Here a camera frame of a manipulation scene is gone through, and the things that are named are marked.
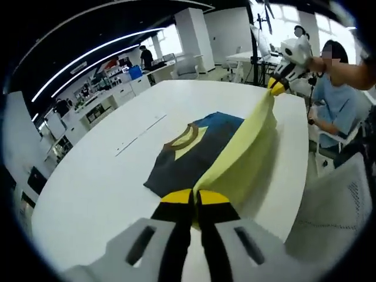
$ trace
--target black hair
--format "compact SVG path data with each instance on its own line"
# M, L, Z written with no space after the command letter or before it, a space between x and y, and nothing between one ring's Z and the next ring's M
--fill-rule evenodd
M328 40L323 47L323 52L324 51L331 52L333 59L341 59L341 63L348 63L348 57L345 48L343 48L343 46L339 42Z

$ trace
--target window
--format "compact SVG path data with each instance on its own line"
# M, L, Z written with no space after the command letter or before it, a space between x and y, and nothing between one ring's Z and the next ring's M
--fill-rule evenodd
M175 25L170 25L157 34L160 50L162 55L174 53L180 55L183 53L182 44L180 43L179 34Z
M141 45L145 45L146 49L151 51L154 60L156 60L158 58L157 53L155 52L153 40L152 40L151 37L149 37L146 40L144 40L143 42L141 42Z
M295 38L294 27L300 24L300 18L298 10L292 6L271 4L271 10L273 11L274 19L270 15L268 10L272 33L269 32L268 23L262 22L263 33L274 47L279 48L281 41L288 38ZM260 25L256 21L257 14L260 14L261 19L266 18L265 6L263 4L251 3L252 15L254 20L254 26L259 28Z
M345 48L348 63L355 64L357 60L355 51L355 40L349 30L347 30L340 23L328 19L320 14L315 14L318 26L318 38L320 41L320 51L323 50L325 43L328 40L338 41Z

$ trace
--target chair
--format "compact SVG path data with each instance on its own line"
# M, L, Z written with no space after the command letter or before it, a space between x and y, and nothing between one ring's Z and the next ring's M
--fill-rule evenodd
M239 54L240 51L241 51L241 46L238 46L236 48L235 54ZM235 77L234 70L235 71L237 70L238 64L239 64L239 62L232 62L232 61L226 61L225 63L222 64L222 68L230 71L230 73L227 74L227 76L226 76L229 81L232 81L234 79L234 77Z
M192 54L175 58L175 67L171 72L172 79L196 79L199 77L196 58Z
M371 210L363 156L357 153L305 188L286 251L328 270L352 245Z
M357 91L357 116L352 123L350 132L348 135L332 135L323 130L317 130L318 139L320 139L320 135L327 135L330 138L338 141L338 152L341 152L342 148L349 144L352 140L354 140L355 136L357 135L359 128L361 127L362 122L367 118L368 113L371 109L372 103L367 98L367 96L363 93L363 91ZM329 159L335 158L335 154L328 152L324 148L320 148L319 142L316 144L316 152L315 152L315 161L317 171L320 172L323 164L327 162Z

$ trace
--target ceiling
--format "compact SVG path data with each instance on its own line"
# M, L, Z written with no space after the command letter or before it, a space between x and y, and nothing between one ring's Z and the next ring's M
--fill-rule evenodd
M17 8L18 2L12 2ZM54 74L87 51L134 32L166 27L173 23L174 14L189 7L216 11L246 3L247 0L25 1L22 9L13 10L17 11L17 21L5 35L9 38L8 54L12 58L8 63L12 75L8 92L22 91L31 116L43 113L53 103L51 94L72 77L69 72L73 68L84 61L90 65L153 34L123 39L91 53L54 79L31 102Z

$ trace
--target office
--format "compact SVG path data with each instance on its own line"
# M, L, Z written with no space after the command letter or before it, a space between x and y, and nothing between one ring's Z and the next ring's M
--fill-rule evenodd
M28 55L23 53L5 111L5 167L16 183L15 198L25 213L26 229L58 271L90 264L128 225L150 218L160 197L144 184L156 169L161 149L188 124L197 126L197 132L193 126L187 134L196 132L195 141L200 143L210 131L210 125L205 128L200 119L219 112L245 123L259 110L269 78L282 60L281 43L297 38L296 26L309 33L314 56L320 56L332 39L343 46L349 63L361 61L362 49L352 26L337 23L318 8L271 4L269 10L250 1L249 14L244 1L232 2L216 6L119 1L91 7L67 17L52 31L63 21L56 23L50 34L45 32L29 48ZM58 48L62 38L66 46ZM267 42L267 50L261 41ZM47 52L53 47L56 52ZM303 98L310 98L313 91L308 84L306 92L307 84L302 83L273 98L273 106L259 110L268 113L262 117L272 130L264 142L268 145L262 147L258 141L259 149L250 152L252 159L264 162L239 165L255 172L247 179L254 186L245 194L249 199L237 206L237 199L226 195L241 217L252 218L283 243L293 234L307 186L335 171L331 158L308 152ZM365 107L374 103L373 91L359 95ZM264 123L253 126L261 132ZM355 137L360 127L359 120L347 137ZM338 147L350 141L347 137ZM320 138L316 144L320 149ZM176 160L187 156L179 154ZM239 174L246 173L239 169ZM200 244L199 237L193 230L194 248ZM73 246L87 248L73 255ZM208 276L208 269L199 266L203 259L203 253L189 254L187 264L198 270L183 273L184 279Z

